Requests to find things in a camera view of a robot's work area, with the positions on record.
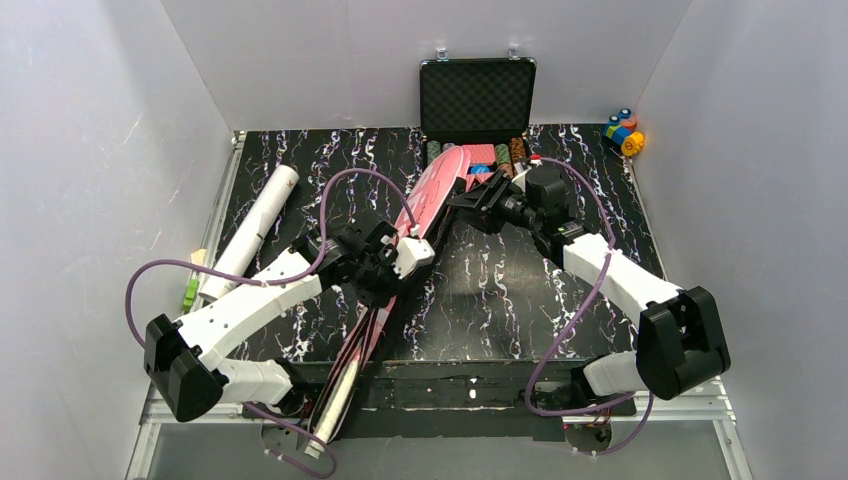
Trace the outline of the white shuttlecock tube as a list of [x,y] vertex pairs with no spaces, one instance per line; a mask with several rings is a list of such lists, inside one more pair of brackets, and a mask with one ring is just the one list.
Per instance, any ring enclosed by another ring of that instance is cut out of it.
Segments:
[[299,174],[289,166],[279,165],[274,169],[212,267],[213,270],[231,276],[244,276],[298,180]]

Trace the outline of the green clip on rail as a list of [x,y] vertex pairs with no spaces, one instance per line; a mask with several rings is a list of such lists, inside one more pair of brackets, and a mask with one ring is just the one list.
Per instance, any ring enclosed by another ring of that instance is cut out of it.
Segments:
[[191,309],[193,308],[193,306],[195,304],[195,301],[196,301],[196,298],[197,298],[197,295],[198,295],[198,290],[199,290],[199,280],[197,278],[194,278],[194,277],[190,278],[188,280],[188,283],[186,285],[184,295],[183,295],[183,301],[182,301],[182,304],[181,304],[181,312],[182,313],[189,313],[191,311]]

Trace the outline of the colourful toy blocks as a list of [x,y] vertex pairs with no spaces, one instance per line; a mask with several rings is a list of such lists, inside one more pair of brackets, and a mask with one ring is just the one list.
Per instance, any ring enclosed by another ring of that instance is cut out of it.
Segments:
[[602,129],[602,135],[627,157],[640,153],[646,141],[645,135],[638,130],[637,116],[629,108],[623,108],[611,115]]

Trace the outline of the pink racket bag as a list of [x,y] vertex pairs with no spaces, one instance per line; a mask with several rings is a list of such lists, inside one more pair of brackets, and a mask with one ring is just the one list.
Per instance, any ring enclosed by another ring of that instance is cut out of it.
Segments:
[[383,327],[415,274],[436,257],[447,201],[466,189],[471,154],[453,146],[431,161],[406,199],[410,213],[389,224],[373,211],[353,217],[328,238],[322,277],[348,283],[365,310],[336,356],[310,418],[312,433],[328,443],[339,431],[354,384],[376,348]]

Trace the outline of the black poker chip case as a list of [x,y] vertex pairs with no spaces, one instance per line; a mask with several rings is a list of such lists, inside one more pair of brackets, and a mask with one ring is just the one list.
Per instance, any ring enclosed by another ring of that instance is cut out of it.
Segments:
[[472,187],[497,170],[514,174],[525,137],[537,72],[530,57],[425,60],[419,67],[419,113],[427,168],[459,147]]

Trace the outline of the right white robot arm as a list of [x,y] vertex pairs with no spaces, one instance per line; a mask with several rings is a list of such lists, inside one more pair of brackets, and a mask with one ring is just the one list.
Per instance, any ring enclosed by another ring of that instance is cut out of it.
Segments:
[[714,296],[665,281],[610,247],[570,213],[566,193],[560,171],[540,166],[517,180],[497,173],[448,203],[486,234],[505,224],[528,230],[546,259],[586,282],[599,281],[600,293],[633,321],[635,348],[572,369],[555,391],[560,403],[578,409],[640,390],[671,400],[726,372],[731,358]]

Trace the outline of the pink badminton racket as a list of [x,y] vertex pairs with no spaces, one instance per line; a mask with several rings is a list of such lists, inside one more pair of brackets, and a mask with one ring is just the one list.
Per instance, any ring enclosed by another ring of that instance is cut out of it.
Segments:
[[354,357],[341,371],[340,379],[330,391],[328,403],[313,430],[313,434],[325,444],[329,444],[336,436],[346,415],[361,366],[361,357]]

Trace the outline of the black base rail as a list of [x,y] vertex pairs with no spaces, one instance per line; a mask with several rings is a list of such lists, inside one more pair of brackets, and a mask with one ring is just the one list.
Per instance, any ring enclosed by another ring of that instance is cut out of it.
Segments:
[[[543,391],[554,390],[567,379],[579,360],[554,360],[542,377]],[[287,397],[283,409],[292,422],[300,418],[297,408],[317,399],[331,362],[296,362],[294,368],[306,381],[300,395]],[[368,366],[364,379],[355,384],[353,402],[342,423],[340,439],[436,437],[532,437],[555,441],[561,433],[555,419],[533,415],[525,408],[521,392],[535,362],[494,361],[401,361],[387,360],[379,369]],[[647,393],[613,408],[611,423],[638,422],[647,406]],[[723,421],[735,419],[720,379],[715,378],[671,401],[655,400],[649,420]],[[262,420],[243,413],[237,404],[218,404],[192,423],[227,423]]]

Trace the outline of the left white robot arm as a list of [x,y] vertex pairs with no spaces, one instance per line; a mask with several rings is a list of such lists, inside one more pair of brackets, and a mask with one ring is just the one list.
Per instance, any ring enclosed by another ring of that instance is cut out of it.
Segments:
[[379,216],[359,215],[333,226],[325,239],[313,229],[272,263],[204,308],[170,320],[161,314],[144,333],[144,370],[179,422],[193,421],[226,402],[279,404],[294,371],[283,360],[239,361],[230,353],[271,320],[348,283],[365,300],[384,300],[399,277],[397,230]]

